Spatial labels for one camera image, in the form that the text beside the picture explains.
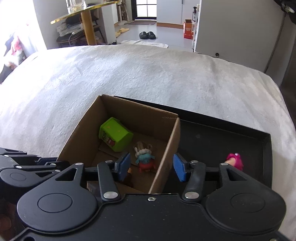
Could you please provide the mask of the round gold-edged table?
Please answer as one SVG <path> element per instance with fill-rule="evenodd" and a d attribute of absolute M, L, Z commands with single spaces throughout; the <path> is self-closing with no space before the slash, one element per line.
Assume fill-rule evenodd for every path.
<path fill-rule="evenodd" d="M 93 28 L 93 23 L 92 23 L 92 17 L 91 17 L 91 10 L 94 9 L 98 9 L 98 8 L 102 8 L 104 6 L 109 6 L 112 4 L 117 4 L 118 1 L 107 1 L 105 3 L 102 4 L 95 4 L 92 6 L 88 6 L 88 7 L 83 7 L 80 9 L 76 9 L 74 12 L 71 12 L 67 15 L 63 15 L 60 16 L 58 18 L 56 18 L 55 20 L 52 20 L 50 22 L 51 25 L 64 20 L 68 17 L 71 16 L 75 16 L 75 15 L 80 15 L 81 16 L 81 20 L 82 20 L 82 25 L 83 25 L 83 29 L 84 29 L 84 33 L 85 33 L 85 37 L 87 40 L 87 44 L 92 46 L 92 45 L 96 45 L 96 39 L 95 39 L 95 32 L 94 32 L 94 28 Z"/>

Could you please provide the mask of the white bed blanket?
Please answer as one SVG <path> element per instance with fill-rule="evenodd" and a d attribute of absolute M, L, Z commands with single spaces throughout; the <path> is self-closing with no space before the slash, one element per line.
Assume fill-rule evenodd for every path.
<path fill-rule="evenodd" d="M 295 240 L 295 126 L 280 89 L 258 71 L 207 55 L 141 45 L 51 49 L 1 84 L 1 146 L 57 156 L 102 94 L 182 108 L 267 132 L 280 231 Z"/>

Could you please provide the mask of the black slippers pair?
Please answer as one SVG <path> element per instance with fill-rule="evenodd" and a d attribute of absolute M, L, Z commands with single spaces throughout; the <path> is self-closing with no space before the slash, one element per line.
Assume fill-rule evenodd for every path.
<path fill-rule="evenodd" d="M 139 38 L 142 40 L 155 40 L 156 39 L 156 35 L 153 32 L 141 32 L 139 34 Z"/>

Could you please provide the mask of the green hexagonal box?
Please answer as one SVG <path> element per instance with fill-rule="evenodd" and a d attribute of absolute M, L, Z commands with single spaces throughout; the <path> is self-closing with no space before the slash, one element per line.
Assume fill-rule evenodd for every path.
<path fill-rule="evenodd" d="M 133 133 L 118 119 L 109 118 L 100 126 L 98 137 L 114 152 L 122 152 L 132 141 Z"/>

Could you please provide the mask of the pink haired figurine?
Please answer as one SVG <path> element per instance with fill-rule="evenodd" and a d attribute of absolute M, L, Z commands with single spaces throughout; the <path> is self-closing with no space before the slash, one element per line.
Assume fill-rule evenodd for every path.
<path fill-rule="evenodd" d="M 230 153 L 227 158 L 225 163 L 228 163 L 229 165 L 235 167 L 236 169 L 243 171 L 243 161 L 241 159 L 240 154 L 238 153 Z"/>

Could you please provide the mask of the clear glass jar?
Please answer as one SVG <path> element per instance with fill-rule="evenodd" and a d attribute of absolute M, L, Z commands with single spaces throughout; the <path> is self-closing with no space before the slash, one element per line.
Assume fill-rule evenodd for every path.
<path fill-rule="evenodd" d="M 75 13 L 87 8 L 85 0 L 66 0 L 68 13 Z"/>

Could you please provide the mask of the black tray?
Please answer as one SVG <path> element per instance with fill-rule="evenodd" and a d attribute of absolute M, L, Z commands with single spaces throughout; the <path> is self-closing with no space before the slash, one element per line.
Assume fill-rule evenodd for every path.
<path fill-rule="evenodd" d="M 180 119 L 180 141 L 176 153 L 187 161 L 200 161 L 208 167 L 218 167 L 230 153 L 238 153 L 243 161 L 243 172 L 267 187 L 272 186 L 273 158 L 271 137 L 246 126 L 241 126 L 211 116 L 161 104 L 135 101 L 153 108 L 176 113 Z M 169 192 L 179 192 L 178 178 L 165 183 Z M 118 186 L 120 193 L 137 193 L 129 184 Z"/>

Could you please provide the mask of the white cabinet wall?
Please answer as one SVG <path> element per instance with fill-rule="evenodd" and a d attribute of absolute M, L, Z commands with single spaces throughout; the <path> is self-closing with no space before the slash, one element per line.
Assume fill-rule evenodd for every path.
<path fill-rule="evenodd" d="M 194 51 L 261 72 L 285 72 L 295 31 L 275 1 L 201 1 Z"/>

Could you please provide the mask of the brown cardboard box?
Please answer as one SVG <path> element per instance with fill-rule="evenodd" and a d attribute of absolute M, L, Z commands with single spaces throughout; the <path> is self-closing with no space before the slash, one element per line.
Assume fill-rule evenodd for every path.
<path fill-rule="evenodd" d="M 119 120 L 133 133 L 133 139 L 124 149 L 131 155 L 131 190 L 162 193 L 180 141 L 180 119 L 176 113 L 118 97 L 98 96 L 77 124 L 58 159 L 94 167 L 105 160 L 119 158 L 122 153 L 115 152 L 99 138 L 99 128 L 109 118 Z M 155 168 L 151 171 L 140 171 L 135 163 L 134 148 L 138 142 L 152 146 Z"/>

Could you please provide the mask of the orange cardboard box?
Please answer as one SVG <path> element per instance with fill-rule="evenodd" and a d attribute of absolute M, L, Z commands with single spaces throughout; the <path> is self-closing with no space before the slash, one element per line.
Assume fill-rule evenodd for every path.
<path fill-rule="evenodd" d="M 193 39 L 193 27 L 194 27 L 194 24 L 190 19 L 186 19 L 183 22 L 183 37 L 185 39 L 190 39 L 190 40 Z"/>

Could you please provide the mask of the blue and red figurine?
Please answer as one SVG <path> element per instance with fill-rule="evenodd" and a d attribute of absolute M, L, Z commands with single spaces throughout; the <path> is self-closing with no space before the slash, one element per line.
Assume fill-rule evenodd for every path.
<path fill-rule="evenodd" d="M 155 156 L 152 155 L 152 145 L 145 142 L 137 142 L 134 146 L 135 164 L 139 172 L 149 172 L 156 169 Z"/>

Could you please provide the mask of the white floor towel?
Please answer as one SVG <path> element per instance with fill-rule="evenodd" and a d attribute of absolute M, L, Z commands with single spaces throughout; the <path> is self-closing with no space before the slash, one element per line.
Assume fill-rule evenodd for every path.
<path fill-rule="evenodd" d="M 165 49 L 168 49 L 169 47 L 167 44 L 163 44 L 163 43 L 146 42 L 146 41 L 140 41 L 140 40 L 124 40 L 120 43 L 126 44 L 126 45 L 153 46 L 153 47 L 159 47 L 159 48 L 165 48 Z"/>

